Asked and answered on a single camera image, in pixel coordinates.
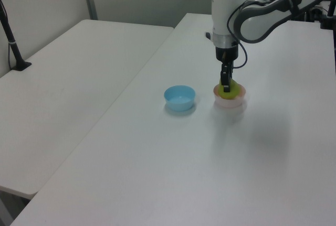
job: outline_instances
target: tabletop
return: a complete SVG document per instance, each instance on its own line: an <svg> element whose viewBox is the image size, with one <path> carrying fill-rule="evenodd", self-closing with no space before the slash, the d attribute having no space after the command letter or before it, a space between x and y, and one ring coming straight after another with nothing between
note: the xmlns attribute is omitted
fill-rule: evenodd
<svg viewBox="0 0 336 226"><path fill-rule="evenodd" d="M31 199L173 29L84 20L0 79L0 190Z"/></svg>
<svg viewBox="0 0 336 226"><path fill-rule="evenodd" d="M221 109L211 28L187 14L13 226L334 225L332 31L289 21L244 44L246 102ZM176 84L196 92L182 114Z"/></svg>

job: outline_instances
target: white robotic arm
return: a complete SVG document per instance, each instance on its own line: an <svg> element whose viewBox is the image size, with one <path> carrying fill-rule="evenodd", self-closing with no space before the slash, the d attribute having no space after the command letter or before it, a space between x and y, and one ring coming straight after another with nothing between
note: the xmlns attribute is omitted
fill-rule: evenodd
<svg viewBox="0 0 336 226"><path fill-rule="evenodd" d="M257 43L276 27L323 0L212 0L216 58L223 63L220 74L224 92L230 92L233 61L238 42Z"/></svg>

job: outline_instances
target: green object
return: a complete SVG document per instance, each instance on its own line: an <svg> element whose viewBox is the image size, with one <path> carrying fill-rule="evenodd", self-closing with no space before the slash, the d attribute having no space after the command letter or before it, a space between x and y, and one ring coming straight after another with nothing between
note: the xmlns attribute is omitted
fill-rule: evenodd
<svg viewBox="0 0 336 226"><path fill-rule="evenodd" d="M240 86L235 80L231 79L230 92L224 92L224 86L222 86L221 80L219 81L218 95L222 99L234 99L239 94L240 94Z"/></svg>

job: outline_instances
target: blue bowl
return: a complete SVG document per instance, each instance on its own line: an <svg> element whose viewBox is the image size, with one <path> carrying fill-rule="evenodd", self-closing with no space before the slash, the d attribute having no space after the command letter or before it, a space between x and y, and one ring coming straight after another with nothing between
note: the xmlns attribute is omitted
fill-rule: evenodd
<svg viewBox="0 0 336 226"><path fill-rule="evenodd" d="M176 85L164 92L164 98L169 109L175 112L184 112L193 106L195 91L189 86Z"/></svg>

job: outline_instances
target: plastic bowl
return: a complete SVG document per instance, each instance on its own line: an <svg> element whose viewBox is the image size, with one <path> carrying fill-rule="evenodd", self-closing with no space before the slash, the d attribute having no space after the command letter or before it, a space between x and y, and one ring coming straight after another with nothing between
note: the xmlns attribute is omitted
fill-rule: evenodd
<svg viewBox="0 0 336 226"><path fill-rule="evenodd" d="M193 106L195 91L189 86L176 85L164 92L164 98L169 109L175 112L184 112Z"/></svg>
<svg viewBox="0 0 336 226"><path fill-rule="evenodd" d="M240 93L237 97L235 97L234 99L222 99L218 95L219 85L216 85L214 87L215 103L224 108L235 108L235 107L240 106L244 101L246 90L240 84L239 84L239 87L240 87Z"/></svg>

